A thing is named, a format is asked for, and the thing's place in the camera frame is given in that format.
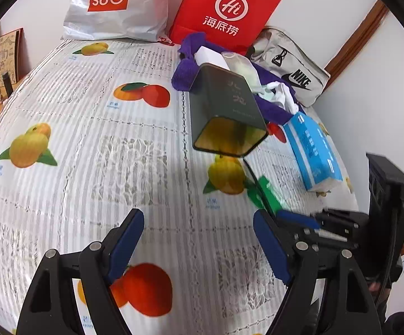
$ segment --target blue carton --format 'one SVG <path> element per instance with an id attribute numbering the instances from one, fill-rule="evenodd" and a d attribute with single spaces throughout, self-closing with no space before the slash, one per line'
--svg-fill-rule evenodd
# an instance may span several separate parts
<path id="1" fill-rule="evenodd" d="M 334 153 L 320 126 L 298 112 L 284 125 L 306 190 L 327 192 L 343 178 Z"/>

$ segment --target white circle logo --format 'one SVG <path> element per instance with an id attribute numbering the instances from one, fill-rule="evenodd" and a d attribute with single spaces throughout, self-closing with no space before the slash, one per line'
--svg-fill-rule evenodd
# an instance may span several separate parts
<path id="1" fill-rule="evenodd" d="M 216 0 L 216 13 L 227 21 L 241 20 L 248 12 L 246 0 Z"/>

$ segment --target purple cloth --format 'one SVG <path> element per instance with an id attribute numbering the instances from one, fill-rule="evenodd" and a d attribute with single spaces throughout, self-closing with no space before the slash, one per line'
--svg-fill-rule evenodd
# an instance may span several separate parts
<path id="1" fill-rule="evenodd" d="M 183 39 L 182 45 L 179 49 L 181 61 L 171 79 L 171 84 L 174 89 L 188 91 L 191 88 L 193 80 L 194 78 L 196 78 L 196 75 L 199 71 L 199 66 L 194 59 L 194 55 L 201 46 L 205 46 L 206 48 L 214 50 L 218 53 L 230 51 L 223 48 L 222 46 L 218 46 L 207 41 L 205 39 L 205 32 L 194 32 L 187 35 L 187 37 Z M 295 98 L 294 88 L 292 88 L 290 84 L 288 84 L 285 80 L 277 77 L 276 75 L 270 73 L 263 67 L 255 63 L 252 64 L 258 73 L 261 85 L 264 86 L 266 84 L 269 84 L 270 82 L 282 82 L 289 87 L 291 95 L 294 98 L 294 102 L 298 103 L 297 99 Z M 254 95 L 254 97 L 264 119 L 278 125 L 284 125 L 293 117 L 291 113 L 287 112 L 281 107 L 278 107 L 277 105 L 268 102 L 257 95 Z"/>

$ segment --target black cable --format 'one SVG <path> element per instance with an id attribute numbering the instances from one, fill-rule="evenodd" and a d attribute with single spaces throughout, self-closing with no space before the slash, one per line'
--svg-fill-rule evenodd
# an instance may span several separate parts
<path id="1" fill-rule="evenodd" d="M 393 210 L 391 214 L 391 238 L 390 238 L 390 248 L 388 252 L 388 262 L 386 264 L 384 279 L 380 284 L 379 291 L 377 292 L 375 304 L 376 309 L 379 306 L 380 298 L 382 297 L 382 293 L 384 292 L 385 286 L 387 285 L 387 280 L 390 275 L 391 265 L 393 264 L 393 257 L 395 255 L 395 243 L 396 243 L 396 227 L 397 227 L 397 211 Z"/>
<path id="2" fill-rule="evenodd" d="M 256 188 L 258 189 L 258 192 L 259 192 L 259 195 L 260 195 L 260 197 L 261 197 L 261 201 L 262 201 L 262 203 L 264 204 L 265 210 L 267 210 L 267 212 L 268 212 L 270 215 L 275 215 L 275 213 L 273 212 L 273 210 L 272 210 L 272 208 L 271 208 L 271 206 L 270 206 L 270 204 L 269 204 L 269 202 L 268 202 L 268 200 L 267 200 L 267 197 L 266 197 L 265 194 L 264 194 L 264 191 L 262 190 L 261 185 L 260 185 L 259 182 L 258 182 L 258 179 L 256 178 L 255 173 L 253 172 L 252 168 L 251 168 L 250 165 L 248 164 L 247 160 L 246 160 L 246 159 L 243 159 L 243 161 L 244 161 L 244 164 L 246 165 L 248 171 L 250 172 L 250 175 L 252 175 L 252 179 L 253 179 L 253 181 L 255 182 Z"/>

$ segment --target nike swoosh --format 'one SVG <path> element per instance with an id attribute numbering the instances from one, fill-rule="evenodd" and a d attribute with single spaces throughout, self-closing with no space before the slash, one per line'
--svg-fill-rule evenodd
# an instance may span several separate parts
<path id="1" fill-rule="evenodd" d="M 306 90 L 310 90 L 309 88 L 300 86 L 299 84 L 293 82 L 292 80 L 289 79 L 289 77 L 291 76 L 291 73 L 289 74 L 284 74 L 283 76 L 281 76 L 281 79 L 284 79 L 286 82 L 290 83 L 291 86 L 293 87 L 297 87 L 297 88 L 301 88 L 301 89 L 306 89 Z"/>

